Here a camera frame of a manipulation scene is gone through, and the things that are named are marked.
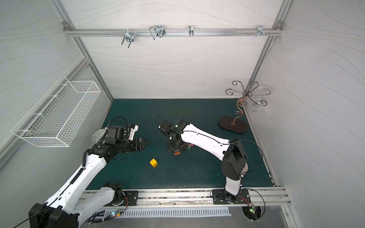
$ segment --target cable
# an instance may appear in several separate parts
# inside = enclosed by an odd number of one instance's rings
[[[194,133],[197,133],[197,134],[199,134],[199,135],[203,135],[203,136],[205,136],[205,137],[208,137],[208,138],[210,138],[210,139],[213,139],[214,141],[216,141],[216,142],[217,142],[217,143],[219,143],[219,144],[222,144],[221,142],[219,142],[219,141],[215,140],[214,138],[212,138],[212,137],[210,137],[210,136],[208,136],[208,135],[201,134],[201,133],[196,132],[196,131],[179,131],[179,132],[174,133],[173,135],[178,134],[178,133],[181,133],[181,132],[194,132]]]
[[[246,141],[246,142],[250,142],[250,143],[255,144],[255,145],[257,146],[257,148],[259,149],[260,154],[261,154],[260,164],[258,164],[258,166],[257,166],[256,168],[254,168],[253,170],[248,170],[247,172],[245,172],[245,174],[246,174],[246,173],[253,172],[253,171],[257,170],[257,169],[261,166],[262,161],[263,161],[263,159],[264,159],[264,155],[263,155],[263,153],[262,153],[261,148],[260,148],[260,147],[259,147],[256,143],[254,143],[253,141],[245,140],[245,139],[244,139],[244,140],[239,140],[239,141],[237,141],[237,142],[241,142],[241,141]]]
[[[122,211],[122,213],[124,213],[128,207],[128,198],[126,197],[126,200],[127,200],[127,205],[126,205],[126,208]]]
[[[104,138],[105,138],[105,136],[106,136],[106,135],[107,135],[107,133],[108,133],[108,128],[110,127],[111,123],[112,123],[112,122],[113,122],[116,118],[118,118],[118,117],[120,117],[120,118],[122,118],[122,119],[124,120],[124,123],[125,123],[126,127],[128,128],[127,119],[126,119],[124,116],[121,116],[121,115],[114,116],[114,117],[113,117],[113,118],[109,121],[109,123],[108,123],[108,125],[107,125],[107,130],[105,131],[105,133],[103,134],[103,136],[99,139],[99,141],[98,141],[97,143],[102,143],[102,142],[104,141]],[[128,128],[128,137],[127,137],[127,139],[129,139],[130,134],[131,134],[131,128]]]
[[[40,212],[38,212],[37,214],[30,216],[29,218],[27,218],[27,219],[26,219],[26,220],[24,220],[23,222],[26,222],[26,221],[28,221],[30,218],[33,218],[34,216],[38,215],[39,213],[41,213],[41,212],[45,211],[47,208],[49,208],[49,206],[50,206],[50,205],[48,205],[47,207],[45,207],[44,209],[42,209],[42,210],[41,210]],[[21,223],[19,223],[18,225],[14,226],[14,228],[18,227],[18,226],[19,226],[19,225],[21,225],[23,222],[21,222]]]
[[[264,198],[262,197],[262,195],[260,194],[260,193],[258,193],[258,191],[256,191],[255,189],[251,189],[251,188],[246,188],[246,189],[250,189],[250,190],[252,190],[252,191],[255,191],[255,192],[257,192],[257,194],[259,194],[260,196],[261,196],[261,199],[262,199],[262,201],[264,202],[264,212],[260,215],[260,217],[259,218],[261,218],[264,214],[265,214],[265,211],[266,211],[266,205],[265,205],[265,200],[264,200]]]
[[[186,131],[179,131],[179,132],[174,133],[173,135],[175,135],[175,134],[177,134],[177,133],[181,133],[181,132],[186,132]],[[217,143],[222,144],[222,145],[231,145],[231,144],[235,144],[235,143],[237,143],[237,142],[242,142],[242,141],[246,141],[246,142],[250,142],[250,143],[255,144],[255,145],[257,146],[257,148],[260,150],[260,154],[261,154],[260,164],[259,164],[256,168],[254,168],[253,170],[248,170],[247,172],[245,172],[245,174],[246,174],[246,173],[253,172],[253,171],[257,170],[257,169],[261,166],[261,164],[262,164],[262,160],[264,159],[264,155],[263,155],[263,153],[262,153],[261,148],[260,148],[260,147],[259,147],[256,143],[254,143],[253,141],[245,140],[245,139],[244,139],[244,140],[235,141],[235,142],[233,142],[233,143],[221,143],[221,142],[219,142],[219,141],[215,140],[214,138],[212,138],[212,137],[210,137],[210,136],[208,136],[208,135],[204,135],[204,134],[201,134],[201,133],[196,132],[196,131],[187,131],[187,132],[194,132],[194,133],[197,133],[197,134],[199,134],[199,135],[203,135],[203,136],[205,136],[205,137],[208,137],[208,138],[210,138],[210,139],[213,139],[214,141],[216,141]]]
[[[155,113],[155,116],[160,117],[162,120],[164,120],[164,118],[162,118],[159,114]]]

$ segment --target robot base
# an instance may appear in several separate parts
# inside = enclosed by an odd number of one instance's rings
[[[137,204],[137,198],[138,198],[138,191],[123,191],[124,195],[128,198],[128,206],[135,206]],[[118,206],[126,206],[127,201],[124,200],[120,205]],[[111,203],[106,204],[105,206],[114,206]]]
[[[247,204],[241,197],[251,202],[247,189],[240,189],[236,196],[227,193],[224,189],[213,189],[211,194],[213,204]]]
[[[218,124],[224,129],[234,131],[236,133],[245,133],[248,130],[248,125],[240,119],[236,119],[234,125],[232,122],[234,121],[233,117],[230,116],[221,116],[218,119]]]

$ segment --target red wire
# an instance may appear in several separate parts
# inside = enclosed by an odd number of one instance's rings
[[[252,204],[250,202],[248,202],[247,200],[245,200],[244,198],[241,197],[241,199],[243,199],[244,201],[246,201],[247,205],[250,206],[249,204]]]
[[[128,207],[128,198],[126,197],[126,199],[127,199],[127,205],[126,205],[126,208],[124,209],[124,211],[123,211],[123,212],[125,212],[125,211],[126,211],[126,209],[127,209],[127,207]]]

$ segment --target round base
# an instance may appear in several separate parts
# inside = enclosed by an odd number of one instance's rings
[[[240,133],[240,134],[245,133],[249,129],[248,125],[245,122],[243,122],[242,120],[236,119],[236,121],[234,122],[234,125],[232,125],[233,121],[234,121],[233,117],[221,116],[218,119],[218,124],[221,127],[223,127],[224,129],[234,131],[234,132]]]

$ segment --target white vent grille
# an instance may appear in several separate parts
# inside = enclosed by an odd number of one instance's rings
[[[104,217],[113,209],[106,209]],[[117,218],[151,218],[151,217],[217,217],[231,216],[228,207],[193,207],[193,208],[128,208]]]

